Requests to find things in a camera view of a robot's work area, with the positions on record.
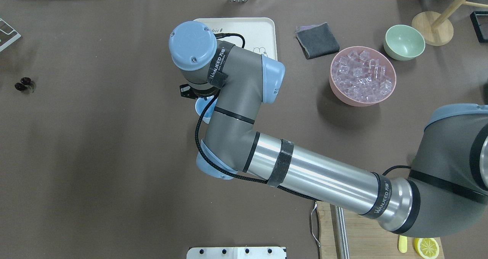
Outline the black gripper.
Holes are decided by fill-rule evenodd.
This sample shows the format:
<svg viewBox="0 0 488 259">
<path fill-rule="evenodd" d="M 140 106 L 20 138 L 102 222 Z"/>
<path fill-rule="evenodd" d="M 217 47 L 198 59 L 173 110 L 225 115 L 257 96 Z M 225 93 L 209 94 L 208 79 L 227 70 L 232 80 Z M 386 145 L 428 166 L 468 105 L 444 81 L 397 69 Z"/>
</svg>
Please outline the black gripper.
<svg viewBox="0 0 488 259">
<path fill-rule="evenodd" d="M 187 99 L 208 98 L 214 96 L 218 92 L 216 87 L 211 87 L 205 90 L 199 90 L 191 87 L 188 84 L 180 85 L 180 96 Z"/>
</svg>

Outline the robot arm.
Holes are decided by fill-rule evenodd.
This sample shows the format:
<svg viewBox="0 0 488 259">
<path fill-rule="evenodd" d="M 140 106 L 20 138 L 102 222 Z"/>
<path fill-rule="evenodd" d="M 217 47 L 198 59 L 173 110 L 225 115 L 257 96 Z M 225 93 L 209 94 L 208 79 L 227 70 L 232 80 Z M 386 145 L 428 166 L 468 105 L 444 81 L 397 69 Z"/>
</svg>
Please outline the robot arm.
<svg viewBox="0 0 488 259">
<path fill-rule="evenodd" d="M 487 106 L 450 104 L 434 111 L 406 179 L 358 169 L 253 130 L 262 103 L 275 101 L 284 65 L 219 41 L 198 21 L 169 37 L 192 99 L 216 103 L 197 166 L 212 176 L 251 173 L 251 181 L 322 200 L 376 220 L 391 233 L 437 238 L 476 223 L 487 209 Z"/>
</svg>

